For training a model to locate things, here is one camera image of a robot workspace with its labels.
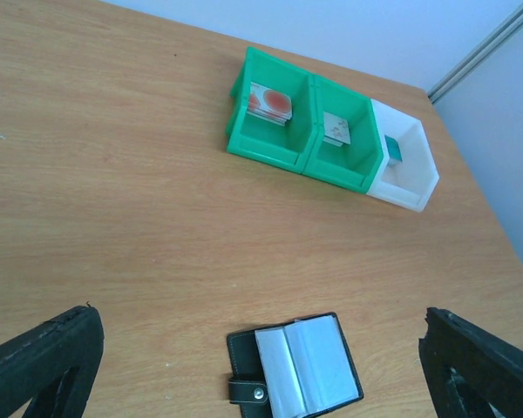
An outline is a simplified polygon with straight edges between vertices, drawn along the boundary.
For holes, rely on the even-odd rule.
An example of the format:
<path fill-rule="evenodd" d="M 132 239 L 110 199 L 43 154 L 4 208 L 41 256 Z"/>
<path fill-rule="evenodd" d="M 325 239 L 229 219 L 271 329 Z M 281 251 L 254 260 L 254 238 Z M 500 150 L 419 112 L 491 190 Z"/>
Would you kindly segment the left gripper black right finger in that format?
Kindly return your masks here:
<path fill-rule="evenodd" d="M 438 417 L 523 417 L 523 351 L 429 307 L 418 353 Z"/>

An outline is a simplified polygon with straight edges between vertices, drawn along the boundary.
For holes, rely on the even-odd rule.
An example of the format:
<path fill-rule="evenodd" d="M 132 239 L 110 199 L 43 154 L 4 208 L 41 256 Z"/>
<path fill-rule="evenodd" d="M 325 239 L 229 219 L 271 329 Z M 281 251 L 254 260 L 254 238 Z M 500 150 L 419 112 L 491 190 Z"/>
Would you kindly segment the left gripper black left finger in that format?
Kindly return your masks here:
<path fill-rule="evenodd" d="M 0 345 L 0 417 L 81 417 L 104 352 L 96 308 L 75 306 Z"/>

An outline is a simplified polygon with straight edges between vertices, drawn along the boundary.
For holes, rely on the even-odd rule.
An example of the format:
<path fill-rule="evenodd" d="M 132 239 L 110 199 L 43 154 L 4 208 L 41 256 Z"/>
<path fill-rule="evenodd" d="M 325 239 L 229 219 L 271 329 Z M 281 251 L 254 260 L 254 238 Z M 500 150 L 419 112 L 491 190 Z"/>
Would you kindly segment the black leather card holder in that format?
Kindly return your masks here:
<path fill-rule="evenodd" d="M 318 417 L 364 398 L 336 313 L 234 332 L 227 347 L 243 417 Z"/>

